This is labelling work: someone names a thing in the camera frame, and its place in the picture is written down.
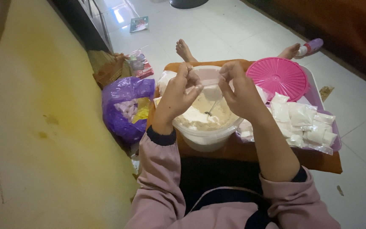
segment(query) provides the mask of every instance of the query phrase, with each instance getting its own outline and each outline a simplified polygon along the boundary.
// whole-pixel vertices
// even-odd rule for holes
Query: spoon
[[[217,102],[218,102],[218,101],[215,101],[215,102],[214,102],[214,104],[213,104],[213,106],[211,107],[210,111],[206,111],[206,112],[204,112],[204,113],[205,113],[205,114],[207,114],[207,115],[209,115],[209,116],[212,116],[212,115],[211,115],[211,111],[214,109],[214,107],[216,106]]]

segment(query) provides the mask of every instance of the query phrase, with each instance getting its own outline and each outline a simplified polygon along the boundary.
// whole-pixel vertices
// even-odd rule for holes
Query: bare foot
[[[300,48],[300,44],[296,43],[292,46],[287,47],[285,50],[283,50],[283,52],[281,54],[279,54],[278,57],[282,57],[282,58],[291,60],[297,55],[299,48]]]
[[[187,46],[183,39],[176,42],[176,53],[179,54],[185,62],[198,62],[191,54],[189,46]]]

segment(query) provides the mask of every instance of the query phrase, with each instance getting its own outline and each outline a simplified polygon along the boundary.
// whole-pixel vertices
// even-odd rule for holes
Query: pink jacket
[[[157,145],[145,133],[140,142],[140,163],[142,173],[137,181],[141,188],[132,202],[132,218],[126,229],[245,228],[247,220],[258,210],[253,202],[226,202],[204,206],[184,216],[186,205],[179,189],[177,143]],[[308,178],[302,183],[272,182],[259,176],[264,198],[272,202],[268,209],[269,217],[276,218],[284,229],[340,228],[328,213],[326,204],[320,200],[312,175],[304,169]],[[279,229],[279,226],[270,222],[266,228]]]

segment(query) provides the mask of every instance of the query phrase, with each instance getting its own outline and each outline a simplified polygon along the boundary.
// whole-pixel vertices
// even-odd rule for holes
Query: purple plastic bag
[[[143,97],[152,99],[154,93],[155,80],[140,80],[134,76],[116,80],[105,86],[102,91],[105,126],[120,136],[127,144],[139,142],[145,133],[146,119],[138,120],[132,124],[114,107],[114,104]]]

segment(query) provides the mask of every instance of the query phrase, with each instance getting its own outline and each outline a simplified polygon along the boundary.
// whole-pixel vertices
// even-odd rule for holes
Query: pink bottle cap
[[[255,84],[272,94],[286,95],[288,102],[299,100],[310,88],[308,77],[295,62],[280,58],[268,57],[255,61],[249,66],[246,75]]]

